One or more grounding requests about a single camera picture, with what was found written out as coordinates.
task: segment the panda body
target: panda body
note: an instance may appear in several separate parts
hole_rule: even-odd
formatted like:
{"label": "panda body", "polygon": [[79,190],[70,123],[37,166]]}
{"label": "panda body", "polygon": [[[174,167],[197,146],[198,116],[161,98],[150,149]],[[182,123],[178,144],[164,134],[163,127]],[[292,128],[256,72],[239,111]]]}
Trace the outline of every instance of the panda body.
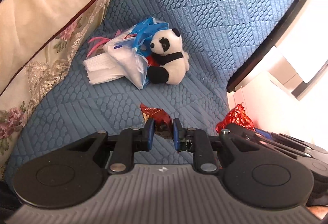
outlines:
{"label": "panda body", "polygon": [[189,70],[189,56],[182,49],[182,37],[177,29],[155,33],[150,49],[159,67],[151,66],[148,77],[152,83],[179,84]]}

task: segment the panda head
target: panda head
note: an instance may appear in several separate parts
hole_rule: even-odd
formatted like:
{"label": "panda head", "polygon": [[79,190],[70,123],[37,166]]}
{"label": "panda head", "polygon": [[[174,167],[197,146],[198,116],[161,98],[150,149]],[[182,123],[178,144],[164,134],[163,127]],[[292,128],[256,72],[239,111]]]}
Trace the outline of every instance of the panda head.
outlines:
{"label": "panda head", "polygon": [[150,49],[153,53],[166,56],[182,51],[182,37],[177,29],[162,30],[153,36]]}

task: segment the shiny red package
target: shiny red package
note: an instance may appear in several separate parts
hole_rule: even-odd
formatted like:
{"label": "shiny red package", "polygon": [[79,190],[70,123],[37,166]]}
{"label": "shiny red package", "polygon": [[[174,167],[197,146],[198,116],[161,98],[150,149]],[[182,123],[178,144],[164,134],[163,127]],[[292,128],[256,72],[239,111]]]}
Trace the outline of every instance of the shiny red package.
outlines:
{"label": "shiny red package", "polygon": [[142,116],[147,121],[148,118],[155,120],[155,133],[164,139],[173,139],[173,123],[168,113],[163,109],[146,107],[143,103],[140,105]]}
{"label": "shiny red package", "polygon": [[216,125],[216,132],[219,133],[230,123],[235,123],[239,126],[255,131],[253,121],[246,115],[245,108],[241,104],[237,104],[235,108],[230,110],[224,120]]}

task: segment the panda ear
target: panda ear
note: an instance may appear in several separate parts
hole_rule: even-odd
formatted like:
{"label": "panda ear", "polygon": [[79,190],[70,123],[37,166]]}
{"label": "panda ear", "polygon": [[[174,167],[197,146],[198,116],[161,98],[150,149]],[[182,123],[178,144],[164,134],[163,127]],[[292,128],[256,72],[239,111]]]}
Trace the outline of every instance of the panda ear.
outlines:
{"label": "panda ear", "polygon": [[174,32],[174,34],[178,37],[180,37],[180,32],[178,31],[178,29],[173,28],[172,31]]}

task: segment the blue quilted blanket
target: blue quilted blanket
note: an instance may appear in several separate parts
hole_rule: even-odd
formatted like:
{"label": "blue quilted blanket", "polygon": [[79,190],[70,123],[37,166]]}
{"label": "blue quilted blanket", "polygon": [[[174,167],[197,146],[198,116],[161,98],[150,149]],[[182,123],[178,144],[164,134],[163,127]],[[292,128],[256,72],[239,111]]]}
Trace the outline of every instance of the blue quilted blanket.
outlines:
{"label": "blue quilted blanket", "polygon": [[[140,103],[163,108],[185,127],[215,134],[228,111],[229,78],[269,35],[293,0],[111,0],[102,25],[91,35],[107,36],[148,16],[178,28],[190,54],[190,71],[180,85],[149,85],[136,89],[121,78],[88,84],[82,61],[85,43],[68,76],[42,100],[23,129],[7,165],[6,180],[24,162],[69,144],[96,130],[118,134],[139,126]],[[173,142],[154,138],[151,152],[135,154],[136,163],[190,163]]]}

